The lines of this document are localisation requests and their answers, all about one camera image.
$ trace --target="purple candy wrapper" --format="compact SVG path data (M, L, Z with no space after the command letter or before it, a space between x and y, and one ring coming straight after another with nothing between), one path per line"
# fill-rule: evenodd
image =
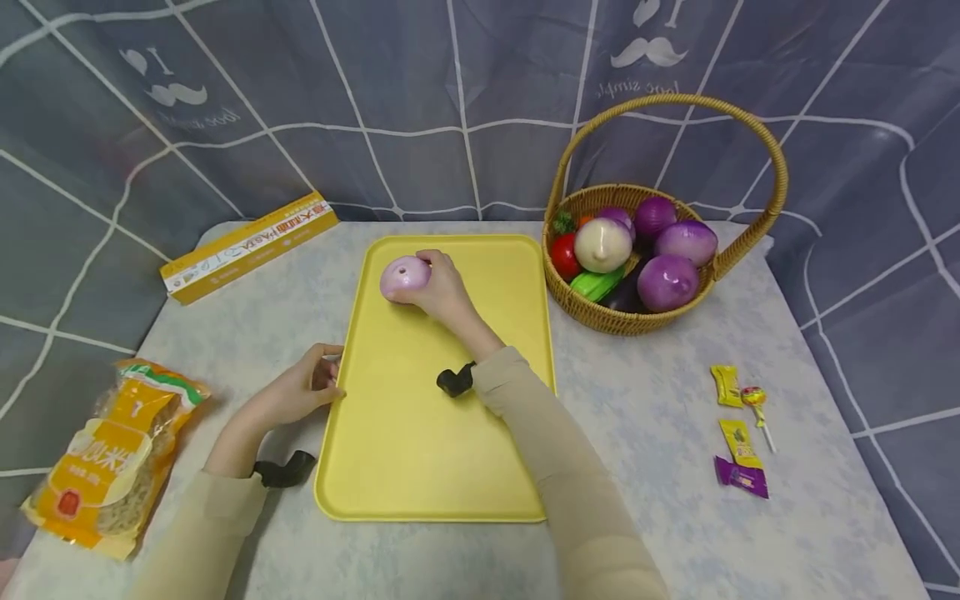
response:
M717 478L725 486L736 486L753 495L770 499L767 491L767 476L762 468L741 467L726 461L719 456L713 457L713 464L717 469Z

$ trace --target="person's right hand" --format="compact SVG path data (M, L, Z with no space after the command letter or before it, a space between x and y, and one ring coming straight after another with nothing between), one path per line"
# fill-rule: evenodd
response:
M389 300L419 306L448 328L475 317L476 309L453 260L439 250L421 250L417 258L430 263L430 281L419 290L396 290Z

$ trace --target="lollipop stick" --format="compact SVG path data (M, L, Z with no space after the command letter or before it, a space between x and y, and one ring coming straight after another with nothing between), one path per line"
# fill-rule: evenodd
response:
M777 454L777 447L774 445L774 437L770 433L770 425L763 423L763 426L760 428L763 429L763 437L767 439L767 445L770 446L770 451L774 454Z

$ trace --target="yellow tray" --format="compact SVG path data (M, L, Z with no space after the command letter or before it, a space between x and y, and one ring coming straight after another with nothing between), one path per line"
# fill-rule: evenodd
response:
M446 396L444 369L469 356L444 327L380 295L383 269L424 248L448 253L477 310L556 391L540 246L523 235L385 237L367 250L314 481L331 518L369 521L544 519L503 421L475 392Z

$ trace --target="gray curtain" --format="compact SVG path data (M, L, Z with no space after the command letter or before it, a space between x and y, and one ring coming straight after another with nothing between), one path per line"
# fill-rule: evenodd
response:
M960 593L957 32L953 0L0 4L0 521L207 228L312 188L346 220L537 220L580 124L699 92L779 138L770 264L931 594ZM744 223L772 185L682 106L590 136L568 189L607 181Z

